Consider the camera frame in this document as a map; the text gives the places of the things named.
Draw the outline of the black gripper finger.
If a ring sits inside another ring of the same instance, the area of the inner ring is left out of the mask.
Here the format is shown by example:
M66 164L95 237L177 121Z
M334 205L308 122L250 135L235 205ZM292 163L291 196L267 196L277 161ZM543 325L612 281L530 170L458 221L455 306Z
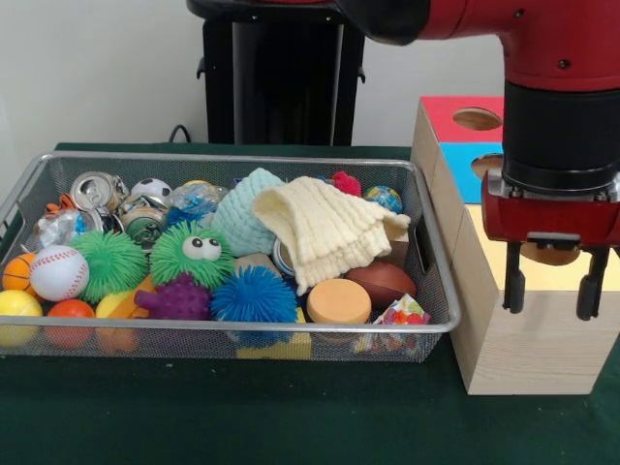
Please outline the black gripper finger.
M520 313L524 305L525 276L520 270L520 248L520 244L507 245L503 307L512 314Z
M577 295L576 315L582 321L590 321L599 316L600 300L608 264L608 246L580 246L582 252L591 255L589 270L582 277Z

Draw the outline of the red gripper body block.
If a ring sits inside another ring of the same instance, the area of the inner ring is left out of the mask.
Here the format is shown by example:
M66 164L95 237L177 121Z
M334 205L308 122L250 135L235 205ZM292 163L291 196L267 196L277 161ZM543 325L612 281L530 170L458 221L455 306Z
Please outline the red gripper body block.
M584 246L619 244L619 204L609 201L548 201L482 198L482 220L493 240L524 242L535 234L564 234Z

